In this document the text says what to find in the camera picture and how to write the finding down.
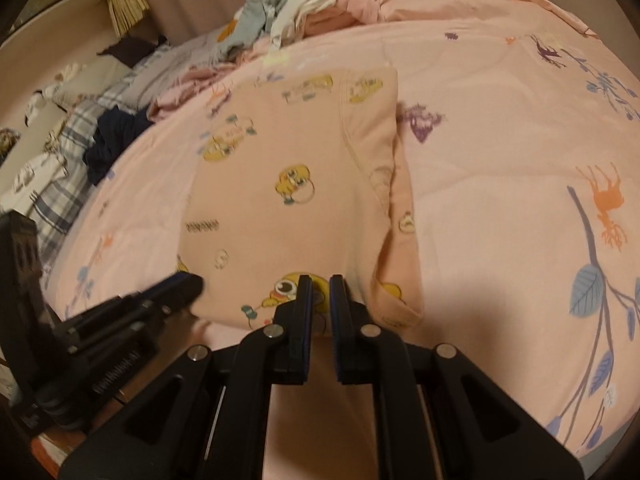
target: mattress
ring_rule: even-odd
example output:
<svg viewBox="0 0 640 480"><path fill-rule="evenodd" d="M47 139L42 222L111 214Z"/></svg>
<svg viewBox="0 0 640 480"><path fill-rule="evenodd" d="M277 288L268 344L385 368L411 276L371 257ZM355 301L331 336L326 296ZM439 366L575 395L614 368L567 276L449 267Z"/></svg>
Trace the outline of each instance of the mattress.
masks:
<svg viewBox="0 0 640 480"><path fill-rule="evenodd" d="M640 405L640 82L546 0L381 1L385 23L267 54L212 92L395 67L425 300L424 322L404 337L457 345L585 456ZM214 97L201 94L152 127L95 191L44 286L62 319L174 272ZM196 341L222 348L246 334L181 322L167 359ZM339 388L329 357L319 340L310 384L274 391L266 479L376 477L370 395Z"/></svg>

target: orange cloth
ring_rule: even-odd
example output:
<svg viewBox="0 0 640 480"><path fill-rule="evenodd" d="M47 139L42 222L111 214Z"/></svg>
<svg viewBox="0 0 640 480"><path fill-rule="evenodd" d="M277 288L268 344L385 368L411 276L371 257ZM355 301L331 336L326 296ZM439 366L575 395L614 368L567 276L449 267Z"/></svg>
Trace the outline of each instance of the orange cloth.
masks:
<svg viewBox="0 0 640 480"><path fill-rule="evenodd" d="M227 26L224 28L224 30L220 32L220 35L218 36L218 43L220 43L220 41L224 40L227 36L232 34L233 31L236 30L237 24L238 24L238 20L231 20L227 24Z"/></svg>

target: bed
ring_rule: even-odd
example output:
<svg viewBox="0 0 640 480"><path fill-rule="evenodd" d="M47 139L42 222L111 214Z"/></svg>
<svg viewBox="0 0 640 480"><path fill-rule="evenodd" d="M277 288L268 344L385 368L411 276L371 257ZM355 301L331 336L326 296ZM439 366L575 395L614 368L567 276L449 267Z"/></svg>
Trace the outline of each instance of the bed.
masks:
<svg viewBox="0 0 640 480"><path fill-rule="evenodd" d="M68 200L73 227L52 243L47 303L67 319L174 272L203 132L229 92L394 68L424 298L421 321L402 335L457 345L590 475L640 406L632 155L640 82L589 26L548 0L376 1L378 24L261 52L149 129L90 196L69 190L81 199ZM170 53L154 54L135 75ZM86 113L118 104L131 85L86 102ZM84 144L71 143L71 130L63 136L71 160L87 135ZM123 398L190 344L222 348L250 328L174 319L161 355ZM336 388L330 344L319 339L316 348L309 386L274 391L264 477L375 478L368 392ZM309 426L302 413L313 414ZM79 441L52 433L40 446L59 463Z"/></svg>

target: black cloth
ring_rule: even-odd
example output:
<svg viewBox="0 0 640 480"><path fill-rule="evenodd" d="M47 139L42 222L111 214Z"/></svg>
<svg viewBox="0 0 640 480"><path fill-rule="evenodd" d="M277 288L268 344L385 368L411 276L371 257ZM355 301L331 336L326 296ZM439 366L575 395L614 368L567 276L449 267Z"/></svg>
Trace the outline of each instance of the black cloth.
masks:
<svg viewBox="0 0 640 480"><path fill-rule="evenodd" d="M82 156L89 182L94 186L100 184L117 158L152 124L146 118L146 108L135 115L118 107L103 113L94 133L95 144Z"/></svg>
<svg viewBox="0 0 640 480"><path fill-rule="evenodd" d="M162 44L162 40L166 41L166 38L161 36L158 45L154 45L142 38L125 36L118 43L112 44L102 52L99 52L98 56L113 56L119 62L124 63L129 68L133 68L146 56L152 54Z"/></svg>

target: plaid fabric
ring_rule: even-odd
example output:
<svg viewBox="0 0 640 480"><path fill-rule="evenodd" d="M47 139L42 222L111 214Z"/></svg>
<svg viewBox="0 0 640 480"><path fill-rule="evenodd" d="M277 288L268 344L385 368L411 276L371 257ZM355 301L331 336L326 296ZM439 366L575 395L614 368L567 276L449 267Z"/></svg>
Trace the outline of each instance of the plaid fabric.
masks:
<svg viewBox="0 0 640 480"><path fill-rule="evenodd" d="M44 267L50 268L52 265L66 234L93 190L87 180L82 156L94 143L98 118L115 106L127 112L135 112L122 101L124 91L136 76L168 50L168 44L161 45L103 94L82 101L74 108L60 134L60 153L66 158L68 176L51 182L34 202L31 213L31 219L38 227L38 246Z"/></svg>

